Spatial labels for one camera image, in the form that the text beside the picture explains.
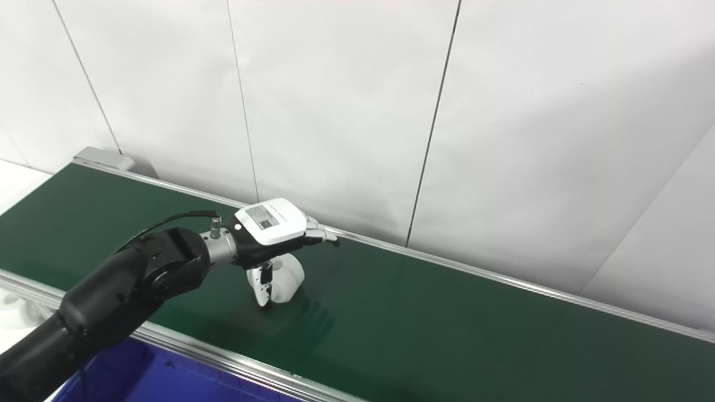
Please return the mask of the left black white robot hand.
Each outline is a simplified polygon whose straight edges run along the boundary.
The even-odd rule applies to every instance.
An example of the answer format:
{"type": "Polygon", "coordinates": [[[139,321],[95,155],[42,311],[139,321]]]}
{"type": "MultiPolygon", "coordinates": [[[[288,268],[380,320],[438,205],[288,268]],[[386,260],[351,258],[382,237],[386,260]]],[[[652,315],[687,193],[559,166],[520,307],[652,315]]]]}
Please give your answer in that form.
{"type": "Polygon", "coordinates": [[[239,209],[223,228],[229,232],[229,263],[245,270],[261,310],[288,303],[304,282],[293,252],[322,243],[340,246],[336,234],[284,198],[239,209]]]}

